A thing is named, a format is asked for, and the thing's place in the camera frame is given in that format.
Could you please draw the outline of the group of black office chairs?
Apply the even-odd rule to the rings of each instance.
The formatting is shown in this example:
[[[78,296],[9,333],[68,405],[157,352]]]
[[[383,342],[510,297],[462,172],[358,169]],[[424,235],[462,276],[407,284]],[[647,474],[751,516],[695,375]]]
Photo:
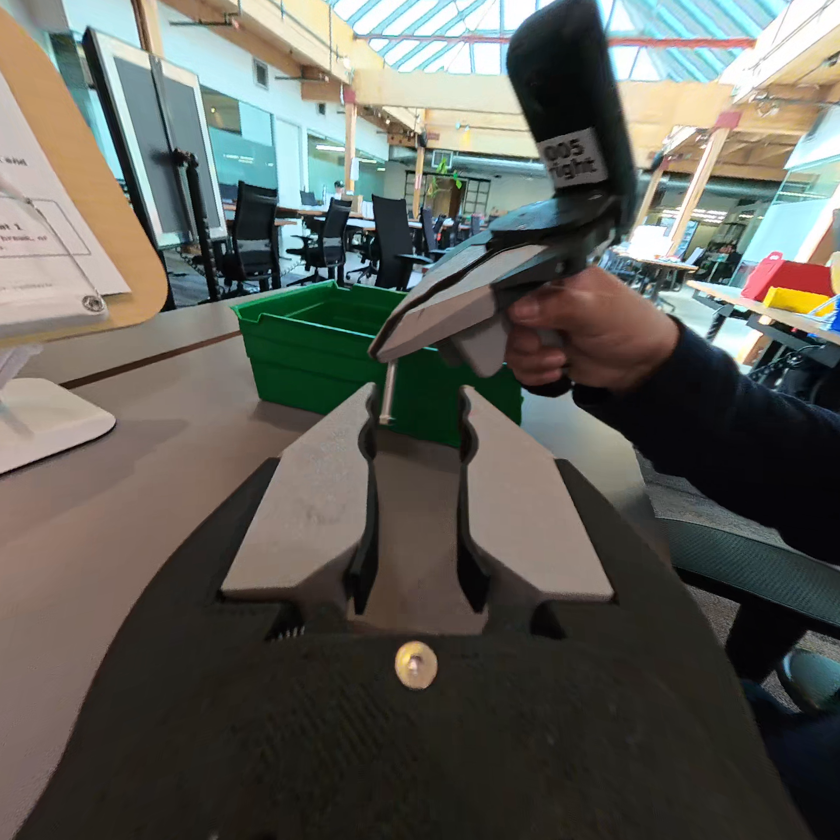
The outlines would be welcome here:
[[[344,287],[352,275],[374,279],[374,285],[405,291],[414,269],[434,266],[448,254],[438,248],[445,219],[423,211],[411,223],[404,202],[373,196],[368,215],[355,211],[357,197],[331,196],[326,204],[309,204],[314,195],[300,195],[301,206],[279,205],[275,187],[239,181],[233,198],[227,238],[214,245],[225,296],[278,291],[327,280]]]

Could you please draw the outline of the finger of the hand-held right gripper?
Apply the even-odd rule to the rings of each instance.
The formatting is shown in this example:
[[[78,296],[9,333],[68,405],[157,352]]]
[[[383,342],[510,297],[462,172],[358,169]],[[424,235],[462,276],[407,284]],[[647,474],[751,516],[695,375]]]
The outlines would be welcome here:
[[[456,364],[467,364],[478,377],[489,378],[504,364],[507,338],[493,285],[450,287],[398,307],[375,336],[369,355],[391,363],[446,345]]]
[[[496,252],[467,246],[430,268],[393,314],[408,316],[490,316],[495,302],[490,286],[528,260],[542,255],[546,245],[524,245]]]

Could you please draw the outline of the person's right forearm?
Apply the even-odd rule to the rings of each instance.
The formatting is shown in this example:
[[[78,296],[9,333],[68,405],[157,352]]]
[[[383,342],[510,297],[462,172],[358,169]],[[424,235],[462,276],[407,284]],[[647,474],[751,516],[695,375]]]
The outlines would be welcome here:
[[[678,330],[673,353],[636,389],[576,385],[576,405],[658,472],[838,566],[838,415],[751,381],[723,351]]]

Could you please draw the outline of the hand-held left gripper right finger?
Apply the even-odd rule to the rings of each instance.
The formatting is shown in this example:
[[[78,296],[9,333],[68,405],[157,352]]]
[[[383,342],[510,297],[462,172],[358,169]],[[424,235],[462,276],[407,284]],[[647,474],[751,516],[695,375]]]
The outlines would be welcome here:
[[[472,386],[458,394],[457,576],[472,611],[615,592],[548,449]]]

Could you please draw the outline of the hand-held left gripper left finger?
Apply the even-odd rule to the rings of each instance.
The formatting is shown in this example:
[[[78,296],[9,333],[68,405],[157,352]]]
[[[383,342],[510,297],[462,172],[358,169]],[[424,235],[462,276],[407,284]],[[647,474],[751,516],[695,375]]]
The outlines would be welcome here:
[[[287,602],[362,615],[378,571],[375,479],[378,392],[362,385],[289,444],[220,592],[240,602]]]

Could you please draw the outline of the grey panel on black stand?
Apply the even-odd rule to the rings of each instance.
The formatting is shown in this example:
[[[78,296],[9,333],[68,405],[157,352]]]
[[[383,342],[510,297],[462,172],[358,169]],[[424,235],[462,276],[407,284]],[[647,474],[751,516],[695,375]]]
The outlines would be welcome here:
[[[91,27],[81,44],[143,230],[159,257],[197,246],[204,301],[218,301],[214,244],[228,229],[198,76]]]

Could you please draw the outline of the yellow storage bin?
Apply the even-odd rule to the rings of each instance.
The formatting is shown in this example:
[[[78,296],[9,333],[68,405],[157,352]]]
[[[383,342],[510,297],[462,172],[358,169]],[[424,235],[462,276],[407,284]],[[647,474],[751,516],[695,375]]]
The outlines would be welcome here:
[[[783,287],[770,287],[766,292],[763,305],[768,308],[779,309],[801,315],[820,312],[828,306],[832,298],[821,293],[796,290]]]

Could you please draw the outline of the green plastic bin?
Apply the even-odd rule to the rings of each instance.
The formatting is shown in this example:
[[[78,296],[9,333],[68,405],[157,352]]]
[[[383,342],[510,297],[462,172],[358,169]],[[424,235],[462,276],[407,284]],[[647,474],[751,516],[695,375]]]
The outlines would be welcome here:
[[[325,415],[366,383],[380,391],[385,366],[368,349],[403,291],[325,280],[234,306],[261,400]],[[482,379],[466,366],[449,366],[434,348],[400,360],[391,430],[458,447],[459,389],[474,387],[522,423],[522,389],[509,369]]]

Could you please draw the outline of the person's right hand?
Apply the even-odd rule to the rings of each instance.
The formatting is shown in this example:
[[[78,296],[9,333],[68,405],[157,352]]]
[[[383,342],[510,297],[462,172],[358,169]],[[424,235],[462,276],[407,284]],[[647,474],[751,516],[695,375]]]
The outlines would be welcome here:
[[[599,267],[541,287],[507,315],[505,363],[530,388],[567,376],[632,392],[668,361],[681,336],[676,320]]]

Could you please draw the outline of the red storage bin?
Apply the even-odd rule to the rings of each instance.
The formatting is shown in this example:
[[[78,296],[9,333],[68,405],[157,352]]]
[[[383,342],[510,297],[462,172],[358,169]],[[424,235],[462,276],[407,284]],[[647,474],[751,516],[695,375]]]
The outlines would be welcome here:
[[[741,294],[747,299],[763,301],[772,287],[826,297],[834,294],[828,267],[787,260],[778,251],[770,253],[753,268]]]

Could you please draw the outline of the grey mesh office chair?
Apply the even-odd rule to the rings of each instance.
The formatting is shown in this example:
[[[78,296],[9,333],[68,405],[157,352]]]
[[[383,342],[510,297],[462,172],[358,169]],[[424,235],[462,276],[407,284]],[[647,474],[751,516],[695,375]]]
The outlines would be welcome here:
[[[838,568],[795,551],[776,531],[732,514],[687,480],[636,454],[672,563],[697,589],[745,604],[756,598],[813,621],[808,634],[838,648]]]

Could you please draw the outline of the printed instruction sheet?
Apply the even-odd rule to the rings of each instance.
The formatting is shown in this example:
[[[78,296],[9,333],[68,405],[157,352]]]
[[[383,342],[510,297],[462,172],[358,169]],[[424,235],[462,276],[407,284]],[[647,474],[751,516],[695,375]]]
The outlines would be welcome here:
[[[105,297],[129,291],[2,79],[2,319],[92,317]]]

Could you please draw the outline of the hanging green plant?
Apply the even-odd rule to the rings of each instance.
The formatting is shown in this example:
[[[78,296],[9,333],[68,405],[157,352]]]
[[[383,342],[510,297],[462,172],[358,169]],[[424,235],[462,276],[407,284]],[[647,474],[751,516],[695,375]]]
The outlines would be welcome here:
[[[460,191],[462,181],[459,173],[452,166],[453,156],[447,156],[444,153],[438,155],[437,158],[433,155],[433,173],[430,176],[430,181],[427,187],[427,195],[430,198],[435,198],[437,194],[446,191]]]

